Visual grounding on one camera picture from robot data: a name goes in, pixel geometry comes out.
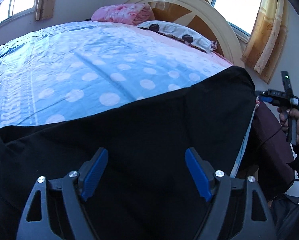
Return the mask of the person right hand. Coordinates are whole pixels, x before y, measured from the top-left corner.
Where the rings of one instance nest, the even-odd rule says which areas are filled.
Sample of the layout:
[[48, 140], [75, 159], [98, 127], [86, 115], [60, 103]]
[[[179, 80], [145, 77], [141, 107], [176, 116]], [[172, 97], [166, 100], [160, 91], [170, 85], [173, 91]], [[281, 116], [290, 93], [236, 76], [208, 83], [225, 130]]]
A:
[[289, 114], [291, 117], [296, 119], [296, 121], [297, 121], [297, 145], [298, 145], [299, 144], [299, 110], [287, 109], [286, 111], [283, 111], [281, 107], [278, 107], [277, 111], [279, 112], [279, 120], [280, 120], [280, 124], [282, 126], [282, 130], [285, 132], [288, 130], [287, 115]]

